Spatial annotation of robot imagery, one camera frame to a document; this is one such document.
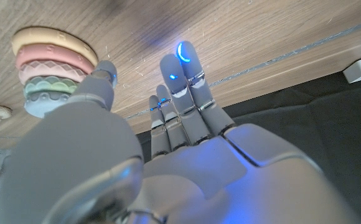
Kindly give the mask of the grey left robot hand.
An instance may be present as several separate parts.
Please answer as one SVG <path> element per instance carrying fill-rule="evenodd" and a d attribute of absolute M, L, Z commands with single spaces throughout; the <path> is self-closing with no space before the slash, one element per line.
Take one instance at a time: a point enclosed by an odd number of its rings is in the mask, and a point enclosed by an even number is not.
<path fill-rule="evenodd" d="M 4 165 L 0 223 L 360 223 L 304 152 L 216 104 L 194 46 L 160 62 L 151 160 L 110 111 L 116 69 L 100 62 Z"/>

